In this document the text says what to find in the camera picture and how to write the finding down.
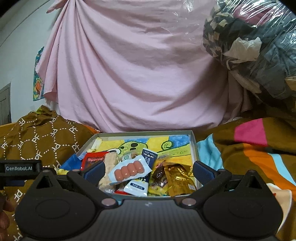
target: blue gripper pad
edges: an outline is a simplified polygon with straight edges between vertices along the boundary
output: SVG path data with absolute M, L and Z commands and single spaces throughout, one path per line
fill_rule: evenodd
M 202 185 L 205 185 L 214 179 L 218 172 L 201 161 L 196 161 L 193 164 L 193 175 Z
M 83 178 L 93 185 L 97 186 L 99 181 L 105 175 L 105 164 L 104 162 L 100 162 L 99 164 L 94 164 L 90 166 L 89 169 L 84 173 Z
M 7 187 L 23 187 L 25 180 L 7 180 L 5 186 Z

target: red package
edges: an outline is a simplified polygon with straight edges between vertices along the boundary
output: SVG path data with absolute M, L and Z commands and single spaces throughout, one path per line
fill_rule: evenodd
M 104 161 L 105 155 L 109 153 L 108 151 L 86 153 L 82 160 L 81 171 L 95 164 L 97 161 Z
M 125 191 L 120 191 L 120 190 L 116 190 L 114 193 L 116 193 L 116 194 L 123 194 L 123 195 L 130 195 L 129 193 L 127 193 Z

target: orange stripe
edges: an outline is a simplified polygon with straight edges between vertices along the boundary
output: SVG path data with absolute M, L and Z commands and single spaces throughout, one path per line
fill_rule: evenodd
M 89 129 L 93 134 L 98 134 L 101 133 L 100 131 L 97 131 L 96 129 L 88 126 L 88 125 L 84 125 L 87 129 Z
M 296 201 L 296 186 L 278 173 L 271 155 L 264 152 L 262 147 L 256 147 L 246 143 L 244 143 L 244 154 L 252 163 L 259 166 L 265 175 L 274 181 L 275 185 L 281 189 L 291 190 L 293 199 Z

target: carbon fiber surface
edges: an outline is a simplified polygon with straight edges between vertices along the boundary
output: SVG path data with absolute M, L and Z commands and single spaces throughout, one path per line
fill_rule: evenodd
M 68 241 L 231 241 L 204 224 L 194 210 L 178 207 L 173 200 L 125 200 L 104 210 L 84 233 Z M 34 241 L 25 237 L 22 241 Z M 275 237 L 262 241 L 277 241 Z

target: pink sausage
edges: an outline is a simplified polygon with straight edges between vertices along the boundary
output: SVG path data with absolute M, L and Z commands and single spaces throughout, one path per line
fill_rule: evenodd
M 127 165 L 127 168 L 128 168 L 128 171 L 132 177 L 138 173 L 133 163 L 129 163 Z
M 138 173 L 143 173 L 144 172 L 144 167 L 143 167 L 141 162 L 134 161 L 133 164 L 134 164 L 134 166 L 135 166 Z
M 121 173 L 124 178 L 129 178 L 131 176 L 126 166 L 121 168 Z
M 124 177 L 123 177 L 120 169 L 116 169 L 114 172 L 114 175 L 115 175 L 115 178 L 117 181 L 119 181 L 119 182 L 123 181 Z

